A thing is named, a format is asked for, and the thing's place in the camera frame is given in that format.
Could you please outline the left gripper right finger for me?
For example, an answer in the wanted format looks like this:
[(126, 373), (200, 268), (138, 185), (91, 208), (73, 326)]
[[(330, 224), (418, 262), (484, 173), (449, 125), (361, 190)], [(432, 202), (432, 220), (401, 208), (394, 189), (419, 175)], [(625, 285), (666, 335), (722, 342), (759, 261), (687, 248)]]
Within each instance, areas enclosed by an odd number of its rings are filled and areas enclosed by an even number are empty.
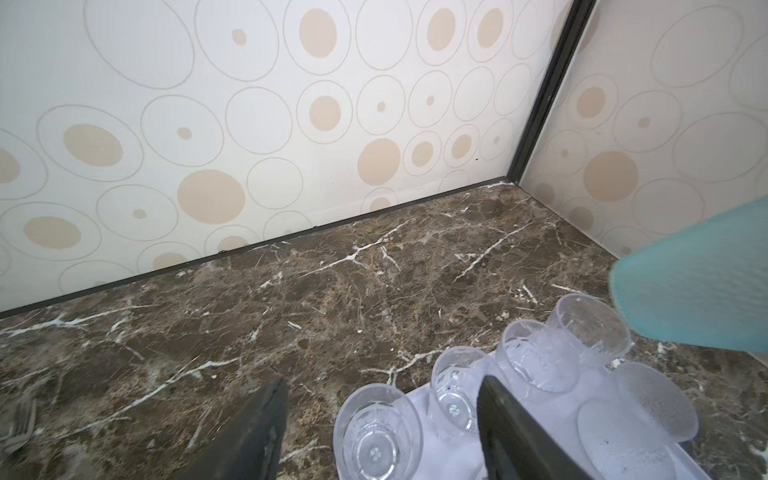
[(483, 378), (476, 410), (488, 478), (589, 477), (497, 377)]

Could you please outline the frosted dimpled small cup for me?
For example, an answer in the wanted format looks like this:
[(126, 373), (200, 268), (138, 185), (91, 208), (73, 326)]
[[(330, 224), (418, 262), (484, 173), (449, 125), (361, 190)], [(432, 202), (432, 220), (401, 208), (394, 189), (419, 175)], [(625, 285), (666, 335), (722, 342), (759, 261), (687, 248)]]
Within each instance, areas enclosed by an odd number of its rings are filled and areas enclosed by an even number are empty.
[(640, 363), (625, 362), (610, 375), (617, 400), (665, 444), (692, 440), (699, 418), (686, 394), (667, 376)]

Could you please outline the teal dimpled plastic tumbler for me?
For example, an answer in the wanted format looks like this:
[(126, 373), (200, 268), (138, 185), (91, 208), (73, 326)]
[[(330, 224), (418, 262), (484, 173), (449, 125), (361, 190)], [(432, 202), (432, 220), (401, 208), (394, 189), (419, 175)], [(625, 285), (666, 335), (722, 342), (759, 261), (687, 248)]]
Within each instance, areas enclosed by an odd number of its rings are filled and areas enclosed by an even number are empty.
[(663, 342), (767, 351), (767, 200), (724, 212), (619, 260), (612, 302)]

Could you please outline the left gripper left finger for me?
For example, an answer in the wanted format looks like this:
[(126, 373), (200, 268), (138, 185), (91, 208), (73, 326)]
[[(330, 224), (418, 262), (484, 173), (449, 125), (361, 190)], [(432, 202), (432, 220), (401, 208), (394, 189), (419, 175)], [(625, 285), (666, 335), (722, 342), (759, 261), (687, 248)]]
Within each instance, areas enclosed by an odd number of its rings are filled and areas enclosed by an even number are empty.
[(260, 387), (221, 434), (178, 479), (275, 479), (288, 416), (288, 386), (275, 377)]

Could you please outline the frosted dimpled tall cup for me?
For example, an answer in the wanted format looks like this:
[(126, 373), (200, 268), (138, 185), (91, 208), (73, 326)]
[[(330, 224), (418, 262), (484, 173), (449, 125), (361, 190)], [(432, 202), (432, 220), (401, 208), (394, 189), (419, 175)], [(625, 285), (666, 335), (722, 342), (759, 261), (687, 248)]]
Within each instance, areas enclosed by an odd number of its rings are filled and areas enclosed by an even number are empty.
[(587, 457), (603, 479), (676, 479), (665, 445), (653, 429), (618, 404), (586, 401), (577, 414), (577, 431)]

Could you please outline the clear faceted glass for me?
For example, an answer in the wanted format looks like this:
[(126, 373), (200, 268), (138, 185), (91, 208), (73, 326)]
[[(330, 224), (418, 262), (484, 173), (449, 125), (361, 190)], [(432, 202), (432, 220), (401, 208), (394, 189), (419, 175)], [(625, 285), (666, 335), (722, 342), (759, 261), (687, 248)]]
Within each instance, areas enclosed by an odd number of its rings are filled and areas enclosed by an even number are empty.
[(421, 420), (394, 386), (375, 383), (353, 392), (335, 420), (333, 452), (341, 479), (414, 477), (423, 452)]
[(456, 346), (435, 361), (429, 383), (427, 416), (444, 441), (467, 443), (478, 435), (477, 398), (492, 366), (482, 350)]
[(633, 345), (630, 329), (618, 313), (582, 293), (562, 296), (545, 324), (558, 332), (587, 367), (604, 367), (624, 357)]
[(495, 359), (513, 395), (532, 404), (569, 394), (580, 380), (577, 351), (559, 330), (536, 320), (510, 323), (496, 347)]

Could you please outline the lavender plastic tray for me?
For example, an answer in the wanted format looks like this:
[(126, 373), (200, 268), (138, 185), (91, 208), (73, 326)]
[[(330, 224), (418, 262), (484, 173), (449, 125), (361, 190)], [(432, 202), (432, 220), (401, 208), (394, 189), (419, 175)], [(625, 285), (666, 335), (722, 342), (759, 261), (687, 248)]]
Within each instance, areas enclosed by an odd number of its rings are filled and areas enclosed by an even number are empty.
[[(492, 356), (488, 356), (492, 366), (486, 375), (497, 377), (513, 395), (501, 366)], [(528, 403), (513, 395), (560, 447), (589, 474), (587, 479), (603, 478), (583, 450), (576, 423), (579, 408), (588, 400), (604, 399), (632, 413), (628, 407), (617, 400), (609, 379), (609, 375), (614, 370), (580, 366), (580, 380), (575, 389), (545, 404)], [(411, 393), (403, 392), (413, 402), (418, 412), (424, 435), (421, 461), (411, 479), (490, 479), (487, 477), (485, 468), (479, 428), (477, 437), (467, 443), (447, 442), (441, 440), (434, 432), (427, 416), (429, 383), (430, 381)], [(666, 446), (676, 470), (676, 479), (704, 477), (704, 470), (683, 450), (683, 442), (665, 444), (658, 438), (657, 442)]]

